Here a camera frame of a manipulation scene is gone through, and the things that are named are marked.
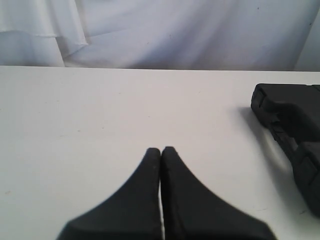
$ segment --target white table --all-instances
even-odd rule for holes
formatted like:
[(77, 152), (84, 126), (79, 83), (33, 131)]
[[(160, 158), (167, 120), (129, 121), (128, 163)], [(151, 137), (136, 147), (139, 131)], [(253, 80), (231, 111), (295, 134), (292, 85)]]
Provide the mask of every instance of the white table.
[(0, 67), (0, 239), (54, 240), (174, 146), (215, 194), (279, 240), (318, 240), (278, 144), (249, 106), (258, 83), (320, 84), (316, 72)]

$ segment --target white curtain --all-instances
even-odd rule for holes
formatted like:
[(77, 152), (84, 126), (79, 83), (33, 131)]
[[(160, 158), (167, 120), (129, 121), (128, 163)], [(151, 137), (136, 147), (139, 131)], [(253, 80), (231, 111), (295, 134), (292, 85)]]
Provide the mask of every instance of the white curtain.
[(320, 71), (319, 7), (320, 0), (0, 0), (0, 65)]

